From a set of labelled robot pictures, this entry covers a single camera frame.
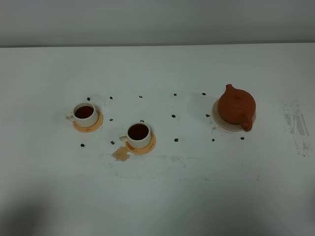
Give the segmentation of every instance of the white teacup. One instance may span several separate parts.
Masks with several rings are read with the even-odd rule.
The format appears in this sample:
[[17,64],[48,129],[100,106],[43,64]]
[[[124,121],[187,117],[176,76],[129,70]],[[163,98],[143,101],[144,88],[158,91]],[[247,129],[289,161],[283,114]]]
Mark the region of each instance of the white teacup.
[[129,126],[126,134],[119,136],[119,140],[128,142],[133,148],[145,148],[151,141],[151,129],[146,123],[134,123]]
[[[85,107],[85,106],[92,107],[93,113],[89,117],[86,117],[86,118],[76,117],[75,116],[76,111],[79,108]],[[84,103],[80,103],[79,105],[75,106],[72,112],[65,115],[65,118],[69,121],[75,121],[77,123],[77,125],[86,128],[86,127],[90,127],[90,126],[94,125],[97,122],[98,114],[97,114],[96,108],[93,104],[88,103],[88,102],[84,102]]]

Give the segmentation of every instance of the clay teapot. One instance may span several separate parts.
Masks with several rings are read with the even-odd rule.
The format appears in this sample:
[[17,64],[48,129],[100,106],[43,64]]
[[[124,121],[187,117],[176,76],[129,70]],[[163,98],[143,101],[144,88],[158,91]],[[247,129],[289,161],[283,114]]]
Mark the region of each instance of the clay teapot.
[[218,102],[220,117],[231,124],[240,124],[245,131],[252,129],[255,110],[254,98],[248,92],[236,89],[231,84],[226,86],[226,91]]

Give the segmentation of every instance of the cup handle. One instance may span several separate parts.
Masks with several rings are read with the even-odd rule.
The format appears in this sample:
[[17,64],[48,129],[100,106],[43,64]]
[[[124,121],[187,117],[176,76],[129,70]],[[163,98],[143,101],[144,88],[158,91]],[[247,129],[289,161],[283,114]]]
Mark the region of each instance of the cup handle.
[[245,121],[241,123],[242,128],[248,132],[252,129],[252,118],[248,114],[248,112],[244,113]]
[[119,140],[122,142],[128,142],[128,138],[126,134],[120,134],[119,135]]
[[74,115],[72,112],[69,112],[68,114],[65,115],[65,118],[69,121],[75,121],[74,120]]

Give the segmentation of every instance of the tea stain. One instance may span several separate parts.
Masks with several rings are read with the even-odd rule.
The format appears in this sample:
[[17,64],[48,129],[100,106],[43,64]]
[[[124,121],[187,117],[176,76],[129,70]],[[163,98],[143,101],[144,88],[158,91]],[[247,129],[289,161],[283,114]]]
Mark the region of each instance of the tea stain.
[[117,161],[127,161],[130,158],[130,155],[127,154],[128,150],[126,147],[121,146],[120,148],[118,148],[114,153],[113,153],[113,157],[117,160]]

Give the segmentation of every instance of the white wall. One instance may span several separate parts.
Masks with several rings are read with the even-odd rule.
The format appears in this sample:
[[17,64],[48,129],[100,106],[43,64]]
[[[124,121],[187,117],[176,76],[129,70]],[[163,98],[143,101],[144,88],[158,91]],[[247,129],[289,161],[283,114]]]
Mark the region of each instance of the white wall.
[[2,0],[0,46],[315,39],[314,0]]

